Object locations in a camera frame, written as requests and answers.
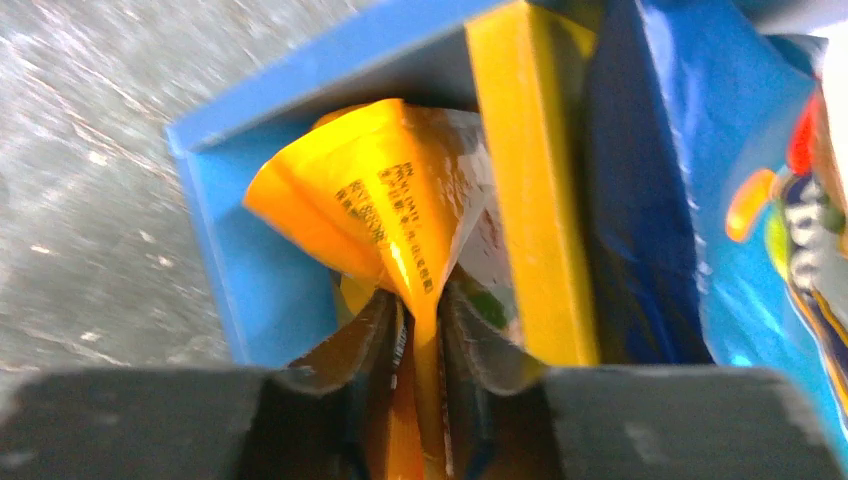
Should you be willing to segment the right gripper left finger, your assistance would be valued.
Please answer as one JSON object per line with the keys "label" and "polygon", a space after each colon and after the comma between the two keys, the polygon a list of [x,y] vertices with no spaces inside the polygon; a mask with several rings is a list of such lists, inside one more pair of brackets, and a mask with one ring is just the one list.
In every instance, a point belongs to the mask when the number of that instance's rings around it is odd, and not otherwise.
{"label": "right gripper left finger", "polygon": [[382,479],[403,310],[384,291],[282,368],[84,368],[1,402],[5,479]]}

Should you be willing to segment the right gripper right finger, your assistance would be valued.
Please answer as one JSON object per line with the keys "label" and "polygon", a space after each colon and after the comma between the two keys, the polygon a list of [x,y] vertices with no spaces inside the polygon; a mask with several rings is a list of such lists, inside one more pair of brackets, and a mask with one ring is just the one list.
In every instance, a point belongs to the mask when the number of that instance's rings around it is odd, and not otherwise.
{"label": "right gripper right finger", "polygon": [[459,479],[841,479],[808,403],[773,371],[548,366],[449,283],[438,305]]}

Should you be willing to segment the orange candy bag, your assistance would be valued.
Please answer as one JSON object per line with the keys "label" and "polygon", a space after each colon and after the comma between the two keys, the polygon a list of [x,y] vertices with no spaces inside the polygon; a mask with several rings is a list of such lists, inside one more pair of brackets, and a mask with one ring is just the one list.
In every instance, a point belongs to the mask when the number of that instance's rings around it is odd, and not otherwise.
{"label": "orange candy bag", "polygon": [[413,316],[393,414],[392,479],[445,479],[437,305],[457,281],[521,337],[482,118],[399,98],[321,117],[252,179],[244,207],[325,266],[397,294]]}

